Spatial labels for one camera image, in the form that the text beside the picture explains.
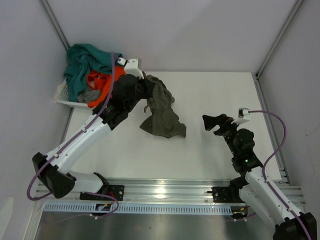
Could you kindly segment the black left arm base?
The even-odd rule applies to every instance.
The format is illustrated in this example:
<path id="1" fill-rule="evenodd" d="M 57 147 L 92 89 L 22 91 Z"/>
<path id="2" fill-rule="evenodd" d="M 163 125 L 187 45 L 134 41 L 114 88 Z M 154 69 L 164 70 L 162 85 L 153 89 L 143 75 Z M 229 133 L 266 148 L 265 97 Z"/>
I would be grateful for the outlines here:
<path id="1" fill-rule="evenodd" d="M 116 199 L 117 201 L 123 201 L 125 193 L 124 185 L 109 184 L 103 185 L 102 188 L 94 194 L 89 194 L 87 192 L 80 193 L 80 200 L 88 201 L 112 201 Z"/>

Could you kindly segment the olive green shorts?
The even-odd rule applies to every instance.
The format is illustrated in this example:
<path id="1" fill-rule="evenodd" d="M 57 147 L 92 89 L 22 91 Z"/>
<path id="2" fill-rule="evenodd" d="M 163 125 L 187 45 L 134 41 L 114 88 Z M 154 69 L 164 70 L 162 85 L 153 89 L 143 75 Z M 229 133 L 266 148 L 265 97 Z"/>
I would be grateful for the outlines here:
<path id="1" fill-rule="evenodd" d="M 150 110 L 151 116 L 145 119 L 139 126 L 141 130 L 159 137 L 170 139 L 175 136 L 185 138 L 187 127 L 180 122 L 179 116 L 174 112 L 172 105 L 175 98 L 167 89 L 162 80 L 147 75 L 147 80 L 154 83 L 152 97 L 146 100 L 144 111 Z"/>

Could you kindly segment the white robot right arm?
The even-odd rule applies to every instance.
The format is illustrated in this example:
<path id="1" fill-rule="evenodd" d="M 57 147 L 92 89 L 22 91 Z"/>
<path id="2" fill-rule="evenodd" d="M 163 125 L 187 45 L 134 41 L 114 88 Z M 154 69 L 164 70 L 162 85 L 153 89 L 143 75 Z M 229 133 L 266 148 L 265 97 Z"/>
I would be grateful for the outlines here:
<path id="1" fill-rule="evenodd" d="M 302 212 L 267 176 L 267 164 L 254 153 L 254 133 L 239 128 L 250 120 L 251 113 L 247 108 L 241 108 L 237 119 L 226 114 L 202 116 L 206 131 L 219 127 L 213 133 L 223 137 L 232 153 L 232 166 L 240 174 L 227 187 L 213 187 L 213 201 L 246 203 L 271 227 L 274 240 L 316 240 L 316 218 L 310 212 Z"/>

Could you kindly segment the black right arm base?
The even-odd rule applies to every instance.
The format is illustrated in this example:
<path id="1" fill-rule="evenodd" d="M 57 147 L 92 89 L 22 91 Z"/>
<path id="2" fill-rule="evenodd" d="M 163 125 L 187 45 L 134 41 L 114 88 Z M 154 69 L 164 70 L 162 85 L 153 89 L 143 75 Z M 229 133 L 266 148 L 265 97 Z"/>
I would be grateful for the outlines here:
<path id="1" fill-rule="evenodd" d="M 236 186 L 214 186 L 207 191 L 214 203 L 244 203 L 240 198 L 240 188 Z"/>

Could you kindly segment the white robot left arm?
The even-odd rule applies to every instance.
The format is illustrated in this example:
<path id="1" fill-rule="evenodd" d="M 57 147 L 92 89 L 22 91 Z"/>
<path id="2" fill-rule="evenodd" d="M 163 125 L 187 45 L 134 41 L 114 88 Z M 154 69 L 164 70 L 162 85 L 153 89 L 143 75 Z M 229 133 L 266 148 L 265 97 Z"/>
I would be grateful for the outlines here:
<path id="1" fill-rule="evenodd" d="M 74 172 L 72 167 L 86 150 L 123 122 L 140 100 L 151 98 L 154 87 L 145 77 L 121 75 L 105 101 L 92 110 L 75 134 L 47 154 L 33 156 L 36 176 L 51 195 L 61 199 L 77 191 L 84 199 L 93 195 L 103 200 L 108 196 L 109 182 L 101 174 Z"/>

